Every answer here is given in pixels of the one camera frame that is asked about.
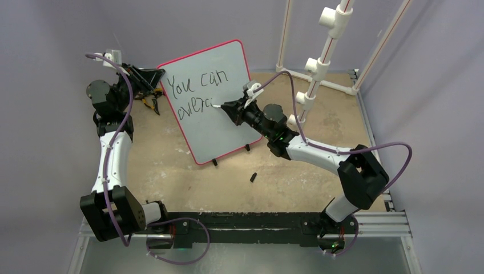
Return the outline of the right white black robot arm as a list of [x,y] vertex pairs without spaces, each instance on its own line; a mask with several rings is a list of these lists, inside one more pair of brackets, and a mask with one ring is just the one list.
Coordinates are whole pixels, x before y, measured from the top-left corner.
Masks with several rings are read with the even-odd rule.
[[343,193],[328,204],[320,217],[325,231],[334,232],[350,214],[369,209],[388,184],[388,174],[367,147],[339,149],[304,140],[287,126],[280,105],[268,104],[259,109],[256,102],[246,105],[245,101],[241,98],[225,102],[220,108],[235,125],[246,123],[261,133],[276,157],[309,163],[339,177]]

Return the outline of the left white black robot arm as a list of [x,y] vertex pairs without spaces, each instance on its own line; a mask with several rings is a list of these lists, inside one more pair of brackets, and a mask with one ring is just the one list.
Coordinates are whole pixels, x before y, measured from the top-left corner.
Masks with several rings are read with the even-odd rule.
[[95,80],[86,95],[95,109],[93,121],[100,140],[101,156],[90,194],[80,198],[80,209],[98,241],[117,237],[125,243],[149,226],[155,233],[170,227],[161,201],[141,204],[127,188],[128,154],[134,123],[128,113],[135,99],[154,94],[165,74],[162,68],[143,69],[122,64],[118,82]]

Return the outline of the pink framed whiteboard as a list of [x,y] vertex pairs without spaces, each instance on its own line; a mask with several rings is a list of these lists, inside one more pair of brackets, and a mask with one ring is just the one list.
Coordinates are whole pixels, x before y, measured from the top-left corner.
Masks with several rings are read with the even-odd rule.
[[233,39],[158,66],[169,106],[193,160],[204,165],[261,140],[247,124],[236,126],[212,105],[237,100],[250,78],[244,46]]

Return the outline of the black marker cap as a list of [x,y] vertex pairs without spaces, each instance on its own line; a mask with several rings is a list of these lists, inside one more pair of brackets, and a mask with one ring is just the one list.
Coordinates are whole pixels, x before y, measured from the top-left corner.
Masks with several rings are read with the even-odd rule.
[[250,181],[251,183],[253,183],[253,182],[255,181],[255,179],[256,179],[256,176],[257,176],[257,172],[254,172],[254,173],[252,174],[252,176],[251,176],[251,178],[250,178],[250,180],[249,180],[249,181]]

